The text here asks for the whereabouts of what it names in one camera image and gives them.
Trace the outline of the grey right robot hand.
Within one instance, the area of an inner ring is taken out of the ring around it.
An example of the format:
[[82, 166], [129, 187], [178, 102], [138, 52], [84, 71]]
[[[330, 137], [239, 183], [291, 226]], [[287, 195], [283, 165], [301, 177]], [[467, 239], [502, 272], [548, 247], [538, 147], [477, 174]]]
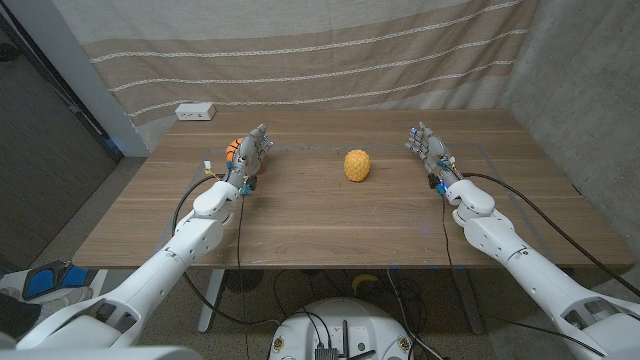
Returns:
[[428, 173], [431, 189], [445, 192], [449, 186], [462, 179], [455, 169], [455, 159], [440, 137], [433, 130], [420, 122], [413, 127], [405, 147], [416, 154]]

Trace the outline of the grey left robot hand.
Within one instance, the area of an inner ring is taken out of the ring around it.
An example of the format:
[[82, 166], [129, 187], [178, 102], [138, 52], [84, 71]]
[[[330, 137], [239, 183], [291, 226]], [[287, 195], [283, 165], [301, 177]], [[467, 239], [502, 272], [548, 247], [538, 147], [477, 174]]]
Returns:
[[227, 173], [223, 180], [241, 188], [250, 178], [255, 177], [262, 161], [273, 146], [267, 137], [267, 127], [260, 124], [246, 137], [232, 141], [226, 149]]

